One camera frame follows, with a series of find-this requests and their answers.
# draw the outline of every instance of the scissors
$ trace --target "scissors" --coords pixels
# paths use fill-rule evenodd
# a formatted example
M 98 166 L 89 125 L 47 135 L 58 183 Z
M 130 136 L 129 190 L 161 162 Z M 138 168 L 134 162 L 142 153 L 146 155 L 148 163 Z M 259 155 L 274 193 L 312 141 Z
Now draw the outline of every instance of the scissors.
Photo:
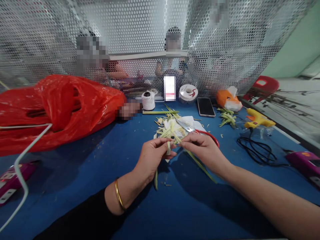
M 178 119 L 176 119 L 176 121 L 177 121 L 177 123 L 178 123 L 181 127 L 183 127 L 183 128 L 184 128 L 185 130 L 187 130 L 188 132 L 196 132 L 196 133 L 198 133 L 198 134 L 202 133 L 202 134 L 208 135 L 209 137 L 212 138 L 212 140 L 216 143 L 216 145 L 217 145 L 218 148 L 219 148 L 220 145 L 219 145 L 218 140 L 217 140 L 214 136 L 212 136 L 210 133 L 204 132 L 204 131 L 201 131 L 201 130 L 194 129 L 194 128 L 192 128 L 192 127 L 189 127 L 189 126 L 185 125 L 183 122 L 181 122 L 181 121 L 178 120 Z

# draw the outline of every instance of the metal mesh partition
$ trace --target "metal mesh partition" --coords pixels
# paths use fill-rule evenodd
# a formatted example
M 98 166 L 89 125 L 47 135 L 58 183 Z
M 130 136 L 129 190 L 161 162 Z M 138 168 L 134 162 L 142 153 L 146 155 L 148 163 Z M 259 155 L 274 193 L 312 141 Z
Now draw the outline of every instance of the metal mesh partition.
M 104 83 L 104 69 L 76 66 L 76 37 L 89 31 L 99 36 L 111 60 L 121 59 L 119 65 L 135 82 L 129 96 L 148 86 L 162 94 L 167 68 L 177 75 L 177 86 L 194 84 L 200 96 L 231 85 L 244 94 L 315 1 L 230 0 L 228 28 L 212 25 L 213 2 L 219 5 L 218 0 L 1 0 L 0 91 L 34 85 L 49 74 Z M 170 59 L 164 52 L 169 29 L 181 34 L 186 57 Z M 182 60 L 186 69 L 178 74 Z

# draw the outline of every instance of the gold bangle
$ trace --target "gold bangle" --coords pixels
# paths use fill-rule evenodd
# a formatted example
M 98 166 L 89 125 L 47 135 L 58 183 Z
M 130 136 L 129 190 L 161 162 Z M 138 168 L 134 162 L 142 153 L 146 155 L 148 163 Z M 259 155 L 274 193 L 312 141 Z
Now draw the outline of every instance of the gold bangle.
M 120 205 L 121 205 L 122 210 L 123 210 L 123 211 L 126 211 L 126 208 L 123 206 L 122 201 L 121 201 L 121 198 L 120 198 L 117 180 L 118 180 L 118 179 L 116 178 L 116 180 L 114 181 L 114 185 L 115 185 L 115 187 L 116 187 L 117 198 L 118 198 L 118 201 L 119 201 L 119 203 L 120 203 Z

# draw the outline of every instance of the black sleeve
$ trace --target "black sleeve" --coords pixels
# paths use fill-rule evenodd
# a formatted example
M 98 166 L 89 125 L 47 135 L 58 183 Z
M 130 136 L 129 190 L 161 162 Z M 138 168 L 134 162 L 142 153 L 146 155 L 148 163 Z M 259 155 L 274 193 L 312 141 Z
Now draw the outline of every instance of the black sleeve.
M 34 240 L 110 239 L 121 227 L 125 214 L 113 215 L 102 189 L 57 219 Z

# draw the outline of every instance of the thread spool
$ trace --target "thread spool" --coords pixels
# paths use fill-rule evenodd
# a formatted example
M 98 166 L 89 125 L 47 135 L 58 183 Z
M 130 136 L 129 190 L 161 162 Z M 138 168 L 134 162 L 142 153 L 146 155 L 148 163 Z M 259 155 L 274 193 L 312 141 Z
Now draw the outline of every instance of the thread spool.
M 191 85 L 185 84 L 180 87 L 179 90 L 179 101 L 183 104 L 191 104 L 198 97 L 198 89 Z
M 146 91 L 141 95 L 142 107 L 146 111 L 151 111 L 155 108 L 154 96 L 158 93 L 156 89 Z

